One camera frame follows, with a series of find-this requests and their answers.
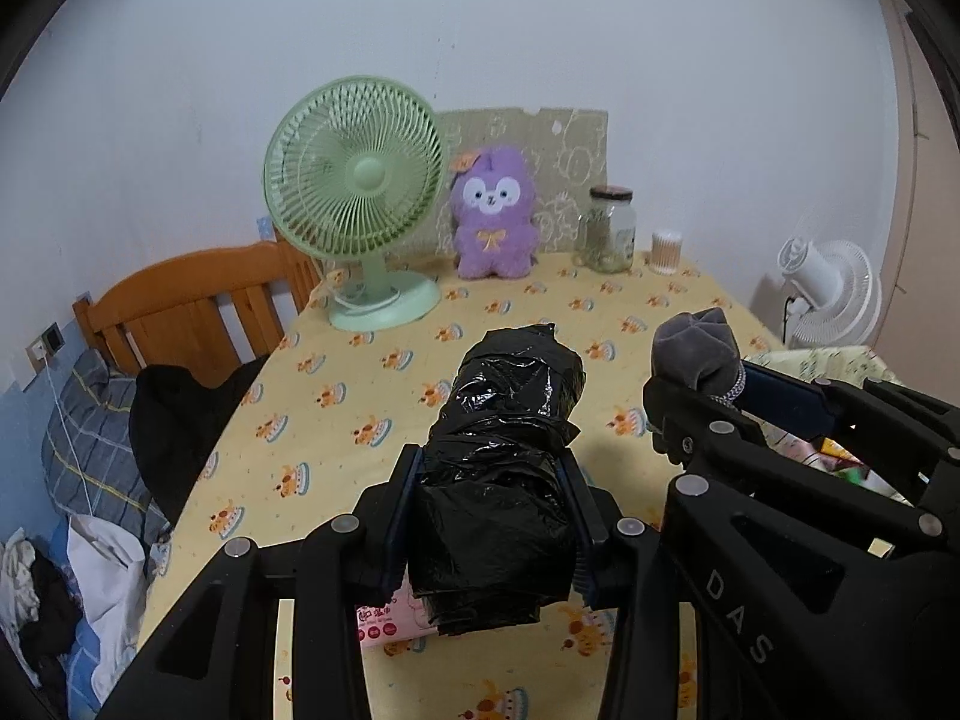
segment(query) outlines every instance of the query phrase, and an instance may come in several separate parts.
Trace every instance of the fan center cap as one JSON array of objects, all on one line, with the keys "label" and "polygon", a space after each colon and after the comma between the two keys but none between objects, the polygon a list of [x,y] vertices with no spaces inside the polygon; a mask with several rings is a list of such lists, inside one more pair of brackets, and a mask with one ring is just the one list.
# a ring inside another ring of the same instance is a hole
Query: fan center cap
[{"label": "fan center cap", "polygon": [[360,157],[353,166],[353,180],[361,191],[375,191],[387,177],[387,167],[374,156]]}]

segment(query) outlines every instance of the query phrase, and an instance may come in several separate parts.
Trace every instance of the jar lid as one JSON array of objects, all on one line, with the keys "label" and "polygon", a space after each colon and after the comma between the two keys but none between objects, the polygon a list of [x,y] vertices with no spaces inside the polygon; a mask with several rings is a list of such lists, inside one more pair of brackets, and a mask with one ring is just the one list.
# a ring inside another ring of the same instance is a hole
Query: jar lid
[{"label": "jar lid", "polygon": [[613,200],[614,202],[630,202],[634,199],[634,190],[626,187],[615,187],[610,184],[601,184],[590,187],[590,196],[598,200]]}]

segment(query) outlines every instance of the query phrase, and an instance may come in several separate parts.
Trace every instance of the wrapped black package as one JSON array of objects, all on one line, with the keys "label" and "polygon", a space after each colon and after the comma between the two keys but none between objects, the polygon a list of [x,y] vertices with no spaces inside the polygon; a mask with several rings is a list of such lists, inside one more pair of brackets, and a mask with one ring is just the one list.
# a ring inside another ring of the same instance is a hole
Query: wrapped black package
[{"label": "wrapped black package", "polygon": [[424,447],[410,584],[442,634],[539,620],[576,559],[557,456],[586,375],[552,324],[491,330],[467,352]]}]

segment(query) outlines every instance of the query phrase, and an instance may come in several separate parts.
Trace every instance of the chair backrest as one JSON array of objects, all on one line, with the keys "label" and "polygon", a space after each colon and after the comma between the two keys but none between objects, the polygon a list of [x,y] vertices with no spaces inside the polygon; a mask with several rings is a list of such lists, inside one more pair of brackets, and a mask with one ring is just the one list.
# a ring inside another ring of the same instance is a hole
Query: chair backrest
[{"label": "chair backrest", "polygon": [[283,337],[268,288],[280,280],[298,311],[319,283],[311,260],[282,240],[213,248],[149,266],[73,310],[86,342],[123,372],[141,369],[130,333],[147,365],[182,365],[200,384],[217,386],[240,365],[217,295],[232,300],[253,354],[269,354]]}]

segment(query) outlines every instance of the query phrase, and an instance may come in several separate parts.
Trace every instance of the white fan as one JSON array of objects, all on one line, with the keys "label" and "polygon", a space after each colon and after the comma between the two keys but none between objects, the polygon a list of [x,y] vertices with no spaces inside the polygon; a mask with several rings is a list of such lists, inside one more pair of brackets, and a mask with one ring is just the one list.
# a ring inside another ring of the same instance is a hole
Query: white fan
[{"label": "white fan", "polygon": [[784,278],[803,295],[789,307],[798,346],[856,346],[880,319],[880,275],[850,241],[814,245],[791,238],[778,257]]}]

